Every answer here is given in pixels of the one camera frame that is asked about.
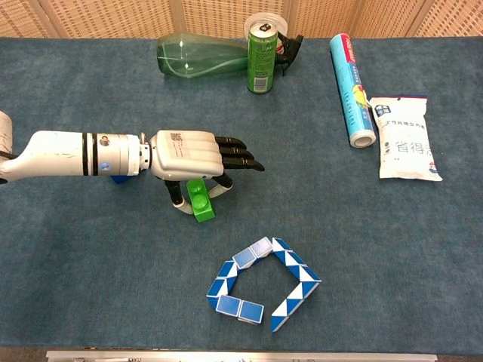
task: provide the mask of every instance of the black spray nozzle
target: black spray nozzle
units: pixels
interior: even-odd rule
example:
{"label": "black spray nozzle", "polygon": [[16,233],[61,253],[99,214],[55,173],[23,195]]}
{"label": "black spray nozzle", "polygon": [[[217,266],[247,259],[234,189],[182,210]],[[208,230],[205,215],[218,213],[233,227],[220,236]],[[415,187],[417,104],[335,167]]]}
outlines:
{"label": "black spray nozzle", "polygon": [[293,63],[297,56],[300,46],[302,45],[303,36],[297,35],[295,39],[289,39],[285,35],[278,33],[282,45],[284,46],[284,53],[277,54],[275,57],[275,64],[281,64],[281,74],[285,75],[285,70]]}

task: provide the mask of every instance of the white package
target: white package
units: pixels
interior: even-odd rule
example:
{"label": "white package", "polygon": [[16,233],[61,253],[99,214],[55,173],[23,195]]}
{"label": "white package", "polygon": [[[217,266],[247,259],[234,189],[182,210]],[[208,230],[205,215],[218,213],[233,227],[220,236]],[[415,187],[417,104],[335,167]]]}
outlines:
{"label": "white package", "polygon": [[425,97],[374,97],[370,100],[379,129],[379,178],[442,181],[429,147]]}

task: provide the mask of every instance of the blue packaging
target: blue packaging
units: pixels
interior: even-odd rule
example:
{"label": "blue packaging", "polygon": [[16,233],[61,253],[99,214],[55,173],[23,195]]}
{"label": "blue packaging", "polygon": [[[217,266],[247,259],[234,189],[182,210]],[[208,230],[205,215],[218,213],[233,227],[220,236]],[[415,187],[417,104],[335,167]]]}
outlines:
{"label": "blue packaging", "polygon": [[370,146],[375,142],[376,134],[369,115],[365,91],[355,64],[352,43],[347,34],[338,34],[331,39],[331,56],[350,145],[357,148]]}

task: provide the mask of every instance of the blue and white puzzle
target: blue and white puzzle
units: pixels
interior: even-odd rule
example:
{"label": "blue and white puzzle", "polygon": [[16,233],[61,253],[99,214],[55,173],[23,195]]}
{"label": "blue and white puzzle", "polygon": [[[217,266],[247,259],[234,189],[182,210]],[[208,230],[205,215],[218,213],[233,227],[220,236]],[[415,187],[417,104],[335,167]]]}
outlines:
{"label": "blue and white puzzle", "polygon": [[251,324],[261,324],[264,307],[261,304],[229,296],[237,276],[269,254],[276,257],[298,279],[299,284],[272,313],[271,330],[276,332],[321,283],[318,275],[281,239],[262,238],[224,262],[207,298],[218,313]]}

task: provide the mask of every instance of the robotic arm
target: robotic arm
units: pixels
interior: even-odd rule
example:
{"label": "robotic arm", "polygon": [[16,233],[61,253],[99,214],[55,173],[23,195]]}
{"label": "robotic arm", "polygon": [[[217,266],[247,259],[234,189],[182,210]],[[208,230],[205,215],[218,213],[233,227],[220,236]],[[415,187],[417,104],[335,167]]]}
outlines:
{"label": "robotic arm", "polygon": [[136,176],[150,169],[165,181],[173,206],[192,213],[180,181],[214,179],[209,196],[215,198],[232,188],[225,169],[235,168],[265,170],[241,140],[196,130],[160,130],[149,141],[144,133],[40,130],[17,156],[11,119],[0,112],[0,184],[33,176]]}

